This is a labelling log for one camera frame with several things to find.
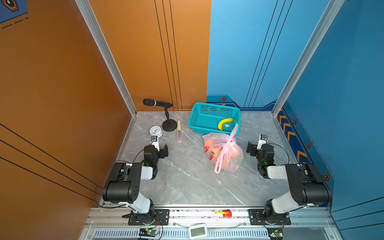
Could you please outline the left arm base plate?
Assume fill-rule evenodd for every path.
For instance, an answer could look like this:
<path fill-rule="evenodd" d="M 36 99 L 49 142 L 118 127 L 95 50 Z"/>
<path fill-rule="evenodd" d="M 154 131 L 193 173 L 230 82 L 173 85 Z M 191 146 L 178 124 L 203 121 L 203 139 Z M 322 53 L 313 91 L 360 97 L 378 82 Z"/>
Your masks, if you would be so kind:
<path fill-rule="evenodd" d="M 129 226 L 152 226 L 161 224 L 167 226 L 170 219 L 169 209 L 155 209 L 147 214 L 135 214 L 132 213 L 128 220 Z"/>

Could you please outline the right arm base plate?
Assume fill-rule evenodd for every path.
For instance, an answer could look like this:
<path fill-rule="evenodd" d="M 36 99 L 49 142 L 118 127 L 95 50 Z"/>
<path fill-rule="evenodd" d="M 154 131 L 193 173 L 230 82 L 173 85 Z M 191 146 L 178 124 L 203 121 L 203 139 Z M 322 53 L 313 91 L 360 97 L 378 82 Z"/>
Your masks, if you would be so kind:
<path fill-rule="evenodd" d="M 267 215 L 262 209 L 249 209 L 248 214 L 252 226 L 289 226 L 292 224 L 289 214 Z"/>

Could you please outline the pink plastic bag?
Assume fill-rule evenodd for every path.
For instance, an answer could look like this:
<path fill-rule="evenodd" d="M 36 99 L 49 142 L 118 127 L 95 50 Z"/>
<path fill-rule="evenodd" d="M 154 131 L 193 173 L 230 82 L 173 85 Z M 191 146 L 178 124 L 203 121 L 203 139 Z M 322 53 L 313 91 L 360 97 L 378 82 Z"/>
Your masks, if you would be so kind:
<path fill-rule="evenodd" d="M 244 161 L 244 152 L 237 144 L 235 138 L 238 131 L 238 124 L 235 124 L 232 132 L 209 133 L 203 136 L 206 155 L 210 162 L 215 166 L 214 172 L 219 174 L 221 171 L 235 172 Z"/>

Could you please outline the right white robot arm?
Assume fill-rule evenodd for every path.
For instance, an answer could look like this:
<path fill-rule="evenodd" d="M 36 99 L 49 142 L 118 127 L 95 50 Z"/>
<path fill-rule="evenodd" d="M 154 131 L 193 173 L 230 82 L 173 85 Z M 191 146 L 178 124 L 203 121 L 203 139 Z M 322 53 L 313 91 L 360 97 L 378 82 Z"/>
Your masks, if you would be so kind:
<path fill-rule="evenodd" d="M 258 160 L 258 171 L 265 179 L 287 180 L 289 191 L 268 200 L 264 218 L 287 215 L 308 204 L 321 205 L 332 201 L 332 192 L 313 164 L 276 165 L 275 151 L 270 144 L 254 145 L 248 142 L 247 153 Z"/>

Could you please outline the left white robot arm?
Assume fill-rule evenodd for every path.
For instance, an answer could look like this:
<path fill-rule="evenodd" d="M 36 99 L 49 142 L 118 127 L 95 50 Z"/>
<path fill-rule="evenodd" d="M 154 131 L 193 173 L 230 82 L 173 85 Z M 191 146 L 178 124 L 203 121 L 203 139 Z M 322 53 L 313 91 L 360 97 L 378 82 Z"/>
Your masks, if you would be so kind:
<path fill-rule="evenodd" d="M 128 207 L 139 216 L 153 218 L 154 203 L 140 193 L 140 184 L 141 181 L 155 179 L 159 160 L 168 156 L 167 145 L 160 150 L 148 145 L 144 147 L 144 160 L 141 162 L 131 165 L 115 163 L 103 189 L 103 200 Z"/>

